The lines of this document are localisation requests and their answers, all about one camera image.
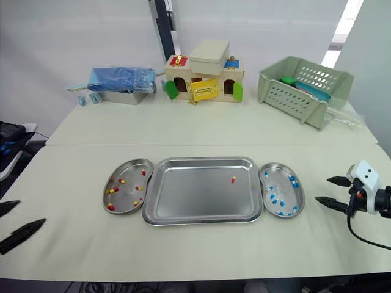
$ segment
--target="stainless steel tray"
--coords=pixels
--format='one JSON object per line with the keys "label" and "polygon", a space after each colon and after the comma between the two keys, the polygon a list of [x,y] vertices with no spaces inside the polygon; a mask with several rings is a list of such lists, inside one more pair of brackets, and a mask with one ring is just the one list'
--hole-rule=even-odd
{"label": "stainless steel tray", "polygon": [[246,157],[163,160],[153,173],[142,216],[151,225],[254,221],[263,210],[257,170]]}
{"label": "stainless steel tray", "polygon": [[273,215],[281,218],[296,217],[304,208],[304,191],[294,171],[279,163],[262,166],[263,204]]}
{"label": "stainless steel tray", "polygon": [[[144,202],[147,183],[152,172],[152,163],[145,159],[135,159],[119,166],[104,187],[104,210],[111,214],[137,211]],[[118,191],[110,193],[112,189],[118,189]],[[114,210],[110,210],[109,204],[114,207]]]}

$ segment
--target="white table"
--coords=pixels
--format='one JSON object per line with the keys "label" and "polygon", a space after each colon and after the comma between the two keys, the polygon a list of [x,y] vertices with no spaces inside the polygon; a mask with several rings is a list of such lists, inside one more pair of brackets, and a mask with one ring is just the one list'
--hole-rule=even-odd
{"label": "white table", "polygon": [[[350,104],[346,110],[354,111]],[[159,91],[138,106],[103,102],[77,106],[47,145],[330,145],[376,144],[366,127],[304,124],[245,89],[242,103],[170,101]]]}
{"label": "white table", "polygon": [[[186,156],[248,156],[259,167],[286,164],[302,181],[305,208],[290,220],[265,210],[254,223],[167,227],[146,224],[141,211],[104,211],[104,185],[120,164]],[[173,281],[389,272],[389,251],[354,238],[344,214],[314,199],[347,202],[347,188],[326,178],[343,176],[364,158],[391,184],[391,160],[377,145],[46,146],[2,199],[21,203],[0,219],[0,239],[27,222],[47,221],[0,257],[0,277]],[[389,221],[358,212],[352,225],[358,235],[391,245]]]}

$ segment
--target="toy house door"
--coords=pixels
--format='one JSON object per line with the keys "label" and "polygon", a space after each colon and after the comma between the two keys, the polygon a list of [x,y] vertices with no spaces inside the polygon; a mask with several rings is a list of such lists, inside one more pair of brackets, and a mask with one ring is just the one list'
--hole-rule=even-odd
{"label": "toy house door", "polygon": [[219,95],[217,79],[192,82],[191,93],[195,102],[217,97]]}

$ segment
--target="plastic storage basket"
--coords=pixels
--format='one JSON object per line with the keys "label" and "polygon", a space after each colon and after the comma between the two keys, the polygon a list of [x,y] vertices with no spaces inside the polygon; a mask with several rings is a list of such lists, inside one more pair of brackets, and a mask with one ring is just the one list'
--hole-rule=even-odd
{"label": "plastic storage basket", "polygon": [[[330,96],[319,101],[302,90],[278,81],[283,76],[321,90]],[[327,124],[327,107],[341,109],[349,98],[353,75],[309,62],[303,58],[287,57],[262,70],[259,76],[258,99],[268,103],[320,130]]]}

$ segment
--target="white wall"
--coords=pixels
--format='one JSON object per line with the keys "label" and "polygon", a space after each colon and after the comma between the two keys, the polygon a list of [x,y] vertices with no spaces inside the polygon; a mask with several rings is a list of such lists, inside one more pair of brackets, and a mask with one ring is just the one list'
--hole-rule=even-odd
{"label": "white wall", "polygon": [[321,63],[347,0],[173,0],[181,52],[204,38],[230,41],[242,57],[243,83],[257,88],[260,70],[298,56]]}
{"label": "white wall", "polygon": [[354,75],[350,102],[391,156],[391,1],[366,0],[335,69]]}
{"label": "white wall", "polygon": [[0,119],[50,135],[93,66],[164,64],[147,0],[0,0]]}

